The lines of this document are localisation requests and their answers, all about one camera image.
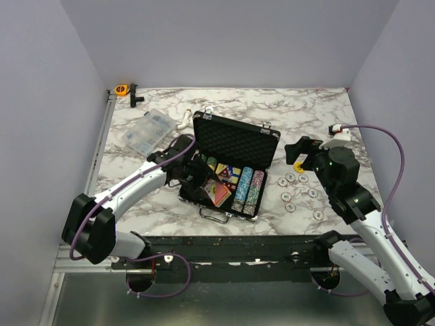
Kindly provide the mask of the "yellow big blind button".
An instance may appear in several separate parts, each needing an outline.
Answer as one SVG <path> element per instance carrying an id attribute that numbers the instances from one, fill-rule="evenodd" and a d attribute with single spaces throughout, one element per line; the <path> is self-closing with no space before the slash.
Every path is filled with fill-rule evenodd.
<path id="1" fill-rule="evenodd" d="M 295 163 L 294 163 L 294 170 L 295 170 L 297 173 L 304 173 L 305 170 L 304 170 L 304 168 L 302 167 L 302 162 L 295 162 Z"/>

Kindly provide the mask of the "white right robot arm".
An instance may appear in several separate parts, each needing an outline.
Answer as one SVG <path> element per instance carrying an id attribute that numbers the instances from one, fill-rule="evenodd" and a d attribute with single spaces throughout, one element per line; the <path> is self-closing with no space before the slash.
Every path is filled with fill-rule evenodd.
<path id="1" fill-rule="evenodd" d="M 293 165 L 306 155 L 304 170 L 313 171 L 332 210 L 350 225 L 379 260 L 373 263 L 344 236 L 326 232 L 315 239 L 313 259 L 321 266 L 344 268 L 380 302 L 392 325 L 425 325 L 434 318 L 434 277 L 425 271 L 381 216 L 381 207 L 357 179 L 360 164 L 344 146 L 324 148 L 320 140 L 301 137 L 285 146 Z"/>

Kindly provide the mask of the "red playing card deck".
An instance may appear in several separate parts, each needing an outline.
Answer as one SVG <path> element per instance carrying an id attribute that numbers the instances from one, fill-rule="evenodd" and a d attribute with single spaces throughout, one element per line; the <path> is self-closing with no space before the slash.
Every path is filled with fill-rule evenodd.
<path id="1" fill-rule="evenodd" d="M 220 207 L 232 195 L 224 183 L 215 180 L 209 180 L 204 186 L 204 191 L 215 207 Z"/>

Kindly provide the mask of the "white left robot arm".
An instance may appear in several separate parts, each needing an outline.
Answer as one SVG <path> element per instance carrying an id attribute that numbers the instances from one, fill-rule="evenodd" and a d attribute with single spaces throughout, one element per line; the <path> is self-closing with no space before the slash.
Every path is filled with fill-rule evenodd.
<path id="1" fill-rule="evenodd" d="M 204 194 L 209 181 L 220 181 L 197 152 L 192 134 L 151 153 L 134 173 L 104 192 L 74 198 L 61 234 L 70 246 L 70 259 L 99 264 L 108 257 L 121 257 L 136 268 L 146 267 L 151 258 L 146 240 L 134 232 L 117 231 L 116 224 L 138 201 L 172 180 L 193 196 Z"/>

